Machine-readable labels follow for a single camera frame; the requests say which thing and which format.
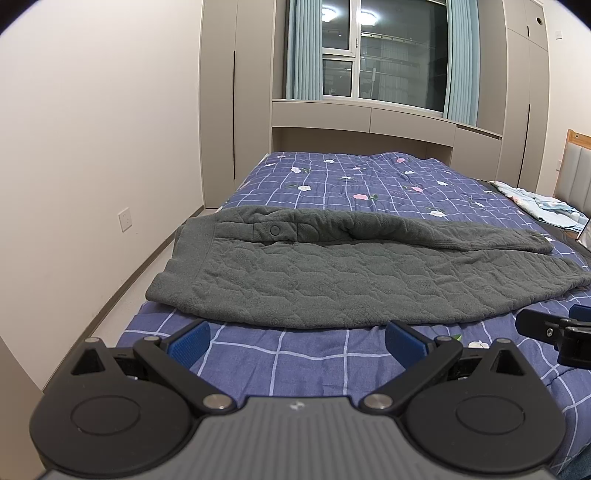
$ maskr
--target window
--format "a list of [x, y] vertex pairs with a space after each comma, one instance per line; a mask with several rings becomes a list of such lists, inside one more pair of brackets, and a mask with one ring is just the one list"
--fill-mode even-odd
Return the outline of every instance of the window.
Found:
[[322, 11], [324, 95], [443, 112], [444, 0], [326, 0]]

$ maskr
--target upholstered headboard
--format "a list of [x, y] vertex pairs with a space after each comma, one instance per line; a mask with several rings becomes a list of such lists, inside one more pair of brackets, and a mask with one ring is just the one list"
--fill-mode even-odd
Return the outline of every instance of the upholstered headboard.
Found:
[[591, 137], [569, 130], [554, 196], [591, 217]]

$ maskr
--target metal screw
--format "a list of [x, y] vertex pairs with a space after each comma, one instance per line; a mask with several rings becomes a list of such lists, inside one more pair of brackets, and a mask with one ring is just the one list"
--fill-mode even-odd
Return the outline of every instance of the metal screw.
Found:
[[203, 399], [203, 405], [211, 410], [225, 410], [232, 405], [232, 399], [223, 393], [214, 393]]
[[372, 408], [374, 410], [383, 410], [385, 408], [390, 408], [392, 406], [393, 400], [383, 393], [374, 393], [365, 397], [363, 399], [363, 403], [365, 403], [366, 407]]

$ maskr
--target blue plaid comforter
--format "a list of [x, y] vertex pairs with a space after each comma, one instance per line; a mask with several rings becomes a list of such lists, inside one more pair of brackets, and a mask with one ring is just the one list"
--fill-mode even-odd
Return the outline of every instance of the blue plaid comforter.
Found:
[[[265, 157], [223, 208], [274, 205], [385, 212], [441, 221], [485, 222], [545, 233], [499, 193], [441, 162], [407, 154], [371, 157], [345, 154], [273, 153]], [[584, 265], [570, 247], [553, 242], [553, 255]], [[543, 312], [566, 315], [574, 304], [591, 306], [591, 289], [537, 303]], [[132, 345], [146, 334], [168, 336], [193, 317], [172, 307], [145, 303], [119, 340]], [[419, 326], [433, 338], [461, 334], [461, 342], [490, 344], [512, 339], [533, 365], [566, 415], [567, 435], [554, 470], [591, 442], [591, 371], [563, 367], [548, 345], [517, 334], [515, 314], [453, 326]], [[192, 368], [239, 403], [249, 395], [350, 395], [357, 403], [403, 368], [384, 346], [384, 329], [290, 331], [211, 323], [212, 342]]]

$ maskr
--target white wall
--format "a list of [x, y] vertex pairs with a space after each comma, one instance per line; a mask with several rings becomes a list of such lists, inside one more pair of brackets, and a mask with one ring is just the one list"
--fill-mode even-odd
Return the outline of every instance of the white wall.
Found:
[[[591, 135], [591, 31], [557, 0], [544, 0], [543, 5], [550, 56], [550, 110], [537, 192], [552, 195], [568, 129]], [[556, 40], [557, 30], [562, 31], [562, 40]]]
[[0, 336], [39, 387], [203, 205], [201, 10], [40, 0], [0, 35]]

